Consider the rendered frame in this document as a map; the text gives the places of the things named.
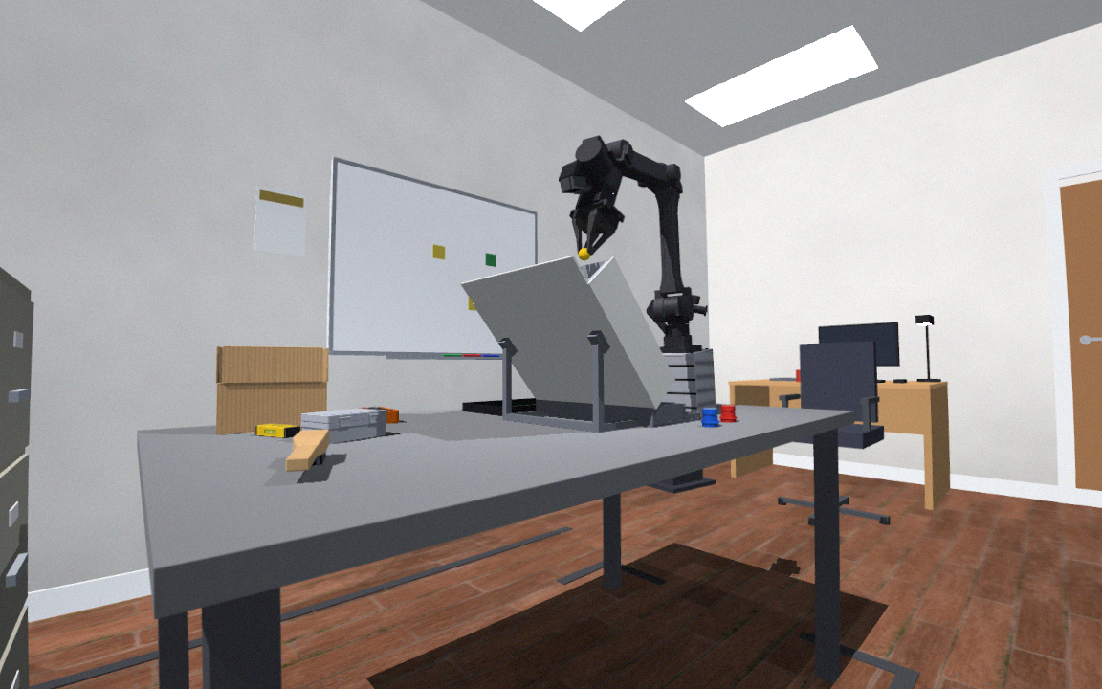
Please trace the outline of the yellow spirit level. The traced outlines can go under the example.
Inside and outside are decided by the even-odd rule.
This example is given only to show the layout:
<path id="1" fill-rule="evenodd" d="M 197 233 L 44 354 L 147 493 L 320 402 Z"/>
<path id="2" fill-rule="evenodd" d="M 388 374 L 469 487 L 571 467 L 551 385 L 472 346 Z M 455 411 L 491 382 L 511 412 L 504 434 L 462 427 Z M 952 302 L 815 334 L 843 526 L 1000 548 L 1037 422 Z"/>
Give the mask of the yellow spirit level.
<path id="1" fill-rule="evenodd" d="M 295 437 L 298 433 L 300 433 L 300 426 L 256 426 L 256 435 L 261 437 Z"/>

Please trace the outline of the green tray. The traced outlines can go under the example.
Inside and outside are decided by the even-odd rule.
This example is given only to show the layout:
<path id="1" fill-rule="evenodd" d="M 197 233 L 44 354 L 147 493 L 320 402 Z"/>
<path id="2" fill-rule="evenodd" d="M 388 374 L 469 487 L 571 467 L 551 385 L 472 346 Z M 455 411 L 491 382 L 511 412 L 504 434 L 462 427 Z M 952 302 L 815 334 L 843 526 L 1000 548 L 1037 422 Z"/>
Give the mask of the green tray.
<path id="1" fill-rule="evenodd" d="M 512 411 L 536 411 L 537 398 L 514 398 Z M 462 411 L 503 417 L 503 400 L 462 403 Z"/>

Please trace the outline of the open brown cardboard box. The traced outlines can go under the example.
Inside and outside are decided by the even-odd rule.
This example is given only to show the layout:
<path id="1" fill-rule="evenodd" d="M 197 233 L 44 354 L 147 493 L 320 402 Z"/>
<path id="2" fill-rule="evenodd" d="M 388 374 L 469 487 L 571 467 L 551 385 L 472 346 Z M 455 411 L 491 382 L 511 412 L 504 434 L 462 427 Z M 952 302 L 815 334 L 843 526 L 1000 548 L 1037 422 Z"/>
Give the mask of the open brown cardboard box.
<path id="1" fill-rule="evenodd" d="M 327 411 L 328 349 L 217 347 L 217 435 L 270 423 L 302 431 L 302 413 Z"/>

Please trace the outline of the orange digital multimeter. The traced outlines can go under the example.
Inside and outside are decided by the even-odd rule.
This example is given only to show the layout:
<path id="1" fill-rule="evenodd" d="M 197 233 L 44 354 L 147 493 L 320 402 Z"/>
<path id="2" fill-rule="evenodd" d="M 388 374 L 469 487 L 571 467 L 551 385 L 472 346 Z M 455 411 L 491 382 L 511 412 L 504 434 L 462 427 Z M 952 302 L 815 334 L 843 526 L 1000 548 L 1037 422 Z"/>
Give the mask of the orange digital multimeter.
<path id="1" fill-rule="evenodd" d="M 398 423 L 399 422 L 399 411 L 395 409 L 383 409 L 383 407 L 372 407 L 376 410 L 386 411 L 386 424 Z"/>

